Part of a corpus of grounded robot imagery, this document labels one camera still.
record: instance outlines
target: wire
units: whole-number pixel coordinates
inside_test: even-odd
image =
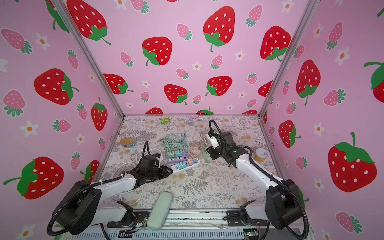
[[[225,142],[225,139],[223,137],[223,134],[220,130],[220,128],[218,127],[217,123],[214,121],[214,120],[209,120],[209,130],[211,132],[211,134],[214,133],[214,131],[212,130],[212,126],[211,124],[214,124],[215,127],[217,128],[219,134],[220,134],[220,137],[221,139],[223,140],[223,143],[228,146],[228,147],[236,147],[236,148],[240,148],[240,147],[243,147],[243,148],[247,148],[249,149],[249,162],[250,164],[252,164],[255,168],[257,168],[257,170],[259,170],[260,172],[262,172],[264,175],[268,176],[268,178],[272,181],[274,181],[275,183],[277,183],[281,188],[283,188],[288,194],[290,194],[292,197],[293,197],[293,200],[296,202],[296,204],[299,206],[299,209],[301,210],[301,214],[303,216],[303,225],[304,225],[304,230],[303,230],[303,233],[301,235],[298,235],[297,233],[295,233],[289,226],[286,226],[287,230],[294,236],[296,237],[297,239],[300,239],[300,240],[304,240],[307,238],[308,236],[308,233],[309,233],[309,222],[308,222],[308,217],[307,217],[307,213],[305,212],[305,209],[303,207],[303,204],[301,203],[301,200],[298,198],[298,196],[285,184],[283,184],[282,182],[280,182],[279,180],[277,180],[272,174],[269,174],[267,173],[266,171],[264,171],[264,169],[262,169],[259,165],[257,165],[253,159],[252,159],[252,153],[253,153],[253,150],[251,147],[248,147],[248,146],[244,146],[244,145],[235,145],[235,146],[231,146],[229,144],[227,144]],[[269,229],[269,221],[268,221],[268,225],[267,225],[267,229],[266,229],[266,232],[264,235],[267,234],[268,232],[268,229]]]

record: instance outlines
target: white power strip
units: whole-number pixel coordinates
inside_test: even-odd
[[[173,170],[173,173],[177,174],[177,173],[184,172],[188,169],[191,169],[193,167],[197,167],[198,165],[200,165],[200,160],[198,158],[194,158],[193,161],[194,161],[194,164],[192,166],[188,165],[188,161],[183,161],[185,164],[185,168],[183,168],[183,169],[179,169],[180,163],[178,163],[176,165],[172,165],[170,168]]]

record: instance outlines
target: strawberry wallpaper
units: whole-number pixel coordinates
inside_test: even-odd
[[[118,118],[50,0],[6,1],[0,33],[1,239],[53,240],[53,210],[92,181]]]
[[[67,0],[126,114],[257,113],[307,0]]]
[[[379,237],[383,7],[321,1],[264,117],[313,239]]]

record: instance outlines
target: pink strawberry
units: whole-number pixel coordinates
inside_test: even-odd
[[[143,92],[141,94],[141,100],[143,100],[144,102],[147,102],[149,100],[149,94],[147,92]]]
[[[287,93],[288,93],[288,90],[289,90],[289,81],[288,80],[285,80],[285,82],[284,82],[284,87],[283,87],[283,95],[285,96],[285,95],[287,95]]]
[[[256,76],[256,73],[250,73],[248,74],[248,80],[249,84],[255,84],[256,81],[257,81],[257,76]]]
[[[261,4],[257,5],[256,7],[254,7],[249,11],[247,22],[246,22],[248,27],[253,27],[256,24],[256,22],[262,16],[262,11],[263,11],[263,6]]]
[[[182,79],[188,79],[189,78],[187,71],[185,71],[184,69],[178,68],[178,69],[176,69],[176,73],[179,76],[179,78],[182,78]]]
[[[296,110],[296,103],[290,103],[287,107],[286,112],[291,115]]]
[[[355,231],[357,234],[362,233],[363,226],[360,224],[360,221],[352,215],[348,215],[346,212],[338,212],[335,215],[337,222],[345,228],[345,230],[353,233]]]
[[[62,119],[60,121],[56,120],[56,121],[53,122],[52,128],[56,132],[58,132],[58,131],[66,132],[66,131],[71,129],[71,124],[67,120],[65,120],[65,119]]]
[[[103,138],[99,139],[99,144],[100,144],[100,149],[104,151],[105,150],[105,141]]]
[[[333,89],[325,96],[324,104],[333,107],[338,103],[342,103],[345,100],[346,95],[347,94],[341,88],[337,91]]]
[[[275,133],[275,126],[271,126],[270,128],[269,128],[269,134],[270,135],[273,135]]]
[[[6,105],[3,109],[7,115],[18,117],[24,113],[25,101],[22,94],[16,90],[10,90],[4,97],[3,103]]]
[[[216,57],[214,57],[212,59],[212,64],[211,64],[211,68],[213,70],[216,70],[218,69],[218,67],[223,63],[223,56],[222,55],[217,55]]]
[[[12,48],[20,50],[22,53],[28,55],[33,53],[32,46],[28,41],[24,41],[24,38],[20,33],[7,28],[1,28],[1,35]]]
[[[295,52],[293,53],[294,58],[299,58],[304,53],[304,46],[300,45],[298,48],[296,48]]]
[[[253,107],[256,104],[256,102],[257,102],[256,98],[252,99],[251,101],[248,102],[247,108]]]
[[[133,67],[133,61],[132,61],[131,56],[129,56],[125,52],[121,52],[120,58],[121,58],[121,61],[124,62],[126,66]]]
[[[298,157],[296,159],[296,166],[298,166],[300,169],[307,168],[308,161],[305,157]]]
[[[79,105],[77,105],[77,111],[79,111],[79,117],[82,120],[87,119],[87,109],[84,108],[84,105],[79,103]]]
[[[327,49],[331,51],[337,45],[337,41],[341,38],[343,34],[343,22],[338,22],[333,27],[331,33],[328,36],[329,42],[327,43]]]
[[[80,153],[75,152],[72,155],[72,160],[71,160],[71,168],[73,171],[75,171],[80,165]]]
[[[193,104],[199,104],[201,102],[201,95],[196,95],[193,97]]]
[[[149,6],[146,1],[143,0],[131,0],[132,6],[140,11],[142,14],[147,14],[149,12]]]
[[[73,69],[77,69],[77,67],[79,66],[79,61],[76,58],[76,54],[74,53],[74,51],[72,51],[72,49],[70,49],[68,50],[68,55],[68,62],[73,67]]]
[[[187,25],[179,23],[176,26],[177,33],[181,38],[184,38],[184,40],[189,41],[192,39],[192,32],[189,30]]]

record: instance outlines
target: floral tablecloth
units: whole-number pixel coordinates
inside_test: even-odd
[[[142,196],[133,205],[135,209],[152,209],[162,191],[173,193],[172,209],[230,209],[239,208],[243,203],[253,199],[259,202],[265,201],[264,193],[247,175],[233,166],[228,167],[223,158],[209,159],[207,163],[200,150],[204,147],[210,119],[215,120],[222,131],[230,131],[237,145],[252,146],[254,150],[259,147],[268,150],[255,116],[200,115],[199,117],[203,117],[203,121],[200,122],[189,122],[190,116],[169,117],[170,123],[161,124],[160,119],[164,116],[127,116],[103,169],[101,179],[109,179],[118,176],[122,170],[132,169],[138,162],[137,158],[140,157],[145,141],[149,142],[150,149],[158,148],[164,155],[165,149],[159,140],[170,133],[177,136],[186,133],[189,148],[193,149],[192,153],[201,160],[202,164],[179,174],[171,174],[168,178],[142,185]],[[134,137],[137,141],[136,148],[123,148],[119,144],[121,137]],[[261,165],[276,175],[275,166],[269,154]],[[120,200],[132,204],[140,194],[141,188],[137,188],[128,193],[117,194],[105,200],[103,204]]]

